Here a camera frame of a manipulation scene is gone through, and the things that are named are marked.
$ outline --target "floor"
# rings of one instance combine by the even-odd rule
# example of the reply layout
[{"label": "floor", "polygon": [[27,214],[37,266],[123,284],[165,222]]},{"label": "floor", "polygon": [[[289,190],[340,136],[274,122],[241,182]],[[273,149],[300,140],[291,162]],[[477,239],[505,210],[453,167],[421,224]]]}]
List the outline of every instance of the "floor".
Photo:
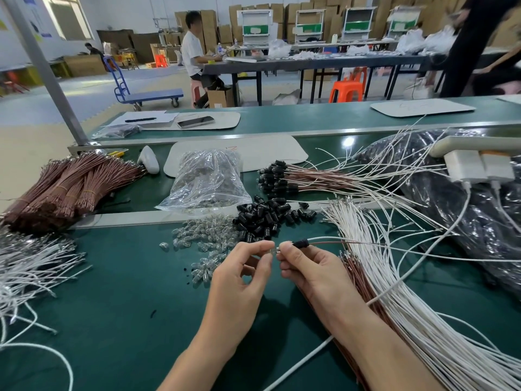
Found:
[{"label": "floor", "polygon": [[[180,87],[185,93],[180,108],[190,108],[190,81],[184,68],[170,66],[166,69],[140,69],[125,71],[125,79],[131,92],[165,90]],[[222,77],[231,83],[231,76]],[[381,100],[387,85],[387,76],[373,76],[368,100]],[[404,89],[414,81],[413,74],[401,74],[393,93],[393,99],[400,99]],[[300,78],[297,72],[277,72],[263,75],[263,105],[270,105],[281,93],[298,89]],[[96,77],[71,78],[60,82],[72,109],[83,129],[89,133],[107,119],[122,111],[132,111],[131,105],[116,102],[114,81],[110,74]],[[327,102],[332,81],[324,82],[322,99]],[[240,82],[243,106],[258,106],[255,81]],[[309,104],[311,82],[305,81],[300,104]],[[169,109],[169,100],[145,103],[144,110]],[[45,87],[31,89],[25,94],[13,94],[0,98],[0,212],[10,205],[25,190],[36,182],[40,169],[49,159],[67,156],[67,146],[72,136],[62,122],[62,118]]]}]

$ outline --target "person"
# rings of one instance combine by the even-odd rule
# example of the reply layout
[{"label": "person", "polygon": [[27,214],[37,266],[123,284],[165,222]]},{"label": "person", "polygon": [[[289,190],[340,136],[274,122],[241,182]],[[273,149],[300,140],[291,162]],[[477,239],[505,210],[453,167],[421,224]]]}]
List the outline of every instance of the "person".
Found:
[{"label": "person", "polygon": [[94,48],[91,43],[85,43],[85,48],[87,48],[90,51],[91,55],[100,55],[101,59],[103,60],[103,52],[101,52],[99,49]]},{"label": "person", "polygon": [[440,97],[459,97],[501,20],[518,0],[466,0],[454,26],[462,25],[446,62]]},{"label": "person", "polygon": [[[521,34],[518,28],[516,31],[518,35]],[[511,81],[521,81],[521,66],[518,67],[520,61],[521,42],[494,63],[478,71],[472,83],[474,94],[476,96],[504,94],[504,91],[495,87]]]},{"label": "person", "polygon": [[[203,88],[206,90],[221,90],[224,88],[224,83],[216,75],[203,75],[203,70],[197,64],[206,64],[209,61],[221,61],[222,58],[217,56],[205,56],[201,41],[198,35],[203,32],[203,19],[201,14],[197,11],[190,11],[186,14],[186,25],[188,32],[181,44],[181,54],[183,56],[183,63],[185,63],[186,71],[191,79],[200,81]],[[209,106],[208,94],[204,94],[195,104],[197,108],[206,108]]]},{"label": "person", "polygon": [[[212,388],[253,324],[274,247],[267,240],[239,243],[215,269],[201,326],[157,391]],[[326,329],[355,358],[373,391],[444,390],[400,336],[368,308],[337,256],[312,245],[299,250],[287,241],[280,244],[277,259],[282,277],[303,292]],[[242,275],[253,278],[245,284]]]}]

